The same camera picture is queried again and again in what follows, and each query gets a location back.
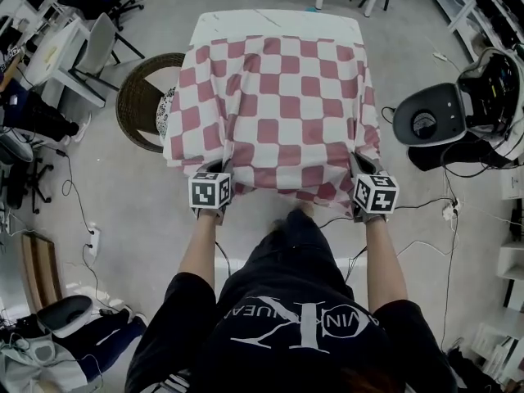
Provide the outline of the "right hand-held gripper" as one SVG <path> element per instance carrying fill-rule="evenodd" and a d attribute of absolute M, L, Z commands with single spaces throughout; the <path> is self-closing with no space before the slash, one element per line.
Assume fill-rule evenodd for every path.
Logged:
<path fill-rule="evenodd" d="M 359 153 L 350 153 L 349 164 L 354 184 L 351 193 L 353 220 L 365 222 L 376 216 L 392 214 L 400 193 L 397 180 L 384 174 L 378 160 Z"/>

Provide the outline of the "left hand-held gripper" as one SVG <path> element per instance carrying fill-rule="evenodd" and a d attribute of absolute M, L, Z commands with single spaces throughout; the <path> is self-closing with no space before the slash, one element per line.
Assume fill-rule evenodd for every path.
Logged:
<path fill-rule="evenodd" d="M 198 218 L 202 212 L 210 211 L 216 216 L 217 224 L 224 220 L 226 208 L 234 197 L 233 160 L 215 160 L 206 165 L 207 172 L 197 172 L 188 180 L 189 206 Z"/>

